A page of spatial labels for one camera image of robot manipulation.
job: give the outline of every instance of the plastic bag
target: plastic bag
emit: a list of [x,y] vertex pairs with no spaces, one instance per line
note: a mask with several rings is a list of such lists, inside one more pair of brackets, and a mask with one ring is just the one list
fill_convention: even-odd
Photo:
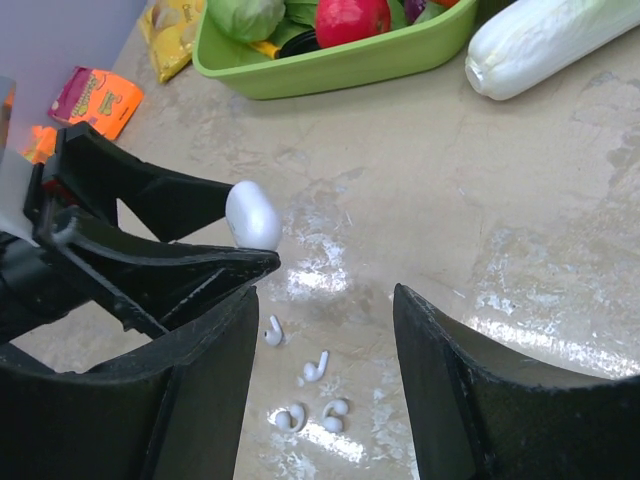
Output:
[[242,43],[266,40],[284,18],[284,0],[207,0],[207,4],[217,27]]
[[205,0],[156,0],[138,20],[158,82],[165,83],[190,61]]

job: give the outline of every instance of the red fruit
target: red fruit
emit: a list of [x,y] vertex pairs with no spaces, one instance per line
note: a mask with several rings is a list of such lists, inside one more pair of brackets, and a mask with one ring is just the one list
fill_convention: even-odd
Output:
[[433,3],[438,3],[443,7],[451,8],[460,0],[433,0]]
[[387,0],[319,0],[316,38],[322,48],[386,33],[391,29]]

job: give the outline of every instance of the purple vegetable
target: purple vegetable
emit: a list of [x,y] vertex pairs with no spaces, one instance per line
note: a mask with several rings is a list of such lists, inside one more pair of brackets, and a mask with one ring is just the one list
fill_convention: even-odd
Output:
[[427,6],[428,0],[405,0],[404,14],[407,17],[407,23],[413,25],[416,18],[420,16],[424,8]]

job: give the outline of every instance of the green plastic bin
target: green plastic bin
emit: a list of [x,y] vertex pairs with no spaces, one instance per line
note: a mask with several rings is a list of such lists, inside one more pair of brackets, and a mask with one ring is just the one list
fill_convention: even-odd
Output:
[[[230,40],[205,13],[193,63],[205,77],[256,100],[365,85],[430,70],[451,59],[471,36],[476,10],[477,0],[460,0],[423,24],[278,60]],[[284,24],[271,40],[281,46],[304,30]]]

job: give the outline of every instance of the marble countertop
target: marble countertop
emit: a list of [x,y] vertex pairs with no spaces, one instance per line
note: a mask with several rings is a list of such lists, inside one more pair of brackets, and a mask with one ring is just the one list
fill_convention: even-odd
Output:
[[[283,265],[259,295],[286,345],[259,342],[236,478],[418,478],[392,328],[398,282],[538,359],[640,372],[639,41],[627,34],[506,103],[473,92],[462,54],[261,103],[192,67],[156,84],[132,33],[116,72],[146,98],[120,145],[191,175],[255,180],[283,212]],[[187,240],[231,244],[225,225]],[[90,305],[17,343],[83,370],[145,341]],[[305,385],[302,366],[323,349],[329,371]],[[335,397],[354,406],[344,435],[318,424]],[[285,435],[270,422],[294,401],[310,421]]]

